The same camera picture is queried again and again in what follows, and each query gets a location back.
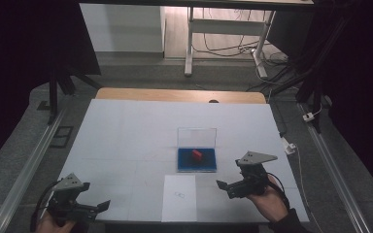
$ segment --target white wall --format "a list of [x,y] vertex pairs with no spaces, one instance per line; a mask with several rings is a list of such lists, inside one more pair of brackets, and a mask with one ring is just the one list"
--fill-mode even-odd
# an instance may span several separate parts
[[163,7],[81,4],[95,51],[164,51]]

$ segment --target white paper sheet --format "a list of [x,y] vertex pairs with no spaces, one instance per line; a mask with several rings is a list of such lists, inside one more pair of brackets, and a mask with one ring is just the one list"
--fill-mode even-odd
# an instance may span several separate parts
[[162,221],[197,221],[195,176],[165,176]]

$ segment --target black curtain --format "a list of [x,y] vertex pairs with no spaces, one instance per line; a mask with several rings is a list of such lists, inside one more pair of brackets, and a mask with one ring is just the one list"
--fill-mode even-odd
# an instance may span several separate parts
[[334,125],[373,176],[373,0],[361,1],[329,55],[323,91]]
[[100,74],[79,4],[0,0],[0,149],[55,66]]

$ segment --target table surface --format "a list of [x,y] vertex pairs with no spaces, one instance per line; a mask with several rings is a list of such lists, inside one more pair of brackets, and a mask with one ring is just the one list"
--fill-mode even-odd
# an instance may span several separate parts
[[96,99],[153,100],[176,102],[265,104],[265,97],[259,92],[175,90],[175,89],[135,89],[110,88],[98,90]]
[[[186,102],[183,94],[191,97],[191,102]],[[237,104],[238,100],[232,96],[242,98],[242,95],[251,97],[243,98],[247,101],[245,104]],[[168,216],[163,210],[164,186],[168,184],[165,176],[173,175],[193,176],[196,207],[189,211],[196,213],[197,222],[261,223],[267,220],[249,200],[230,200],[216,184],[216,180],[241,181],[240,169],[234,160],[247,150],[254,150],[279,157],[264,167],[281,179],[300,220],[308,221],[271,109],[259,95],[228,91],[100,89],[88,107],[60,178],[75,173],[82,182],[90,182],[90,189],[78,198],[81,204],[97,205],[111,200],[110,209],[98,215],[98,220],[165,221],[164,213]],[[214,96],[221,103],[205,103]],[[252,104],[248,104],[249,99],[254,100]],[[177,172],[179,127],[217,128],[216,173]]]

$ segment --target blue base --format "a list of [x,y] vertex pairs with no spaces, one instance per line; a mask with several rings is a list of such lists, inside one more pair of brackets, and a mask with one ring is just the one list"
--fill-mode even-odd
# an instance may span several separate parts
[[[195,161],[192,151],[202,153],[202,160]],[[178,149],[178,172],[216,172],[217,161],[214,149]]]

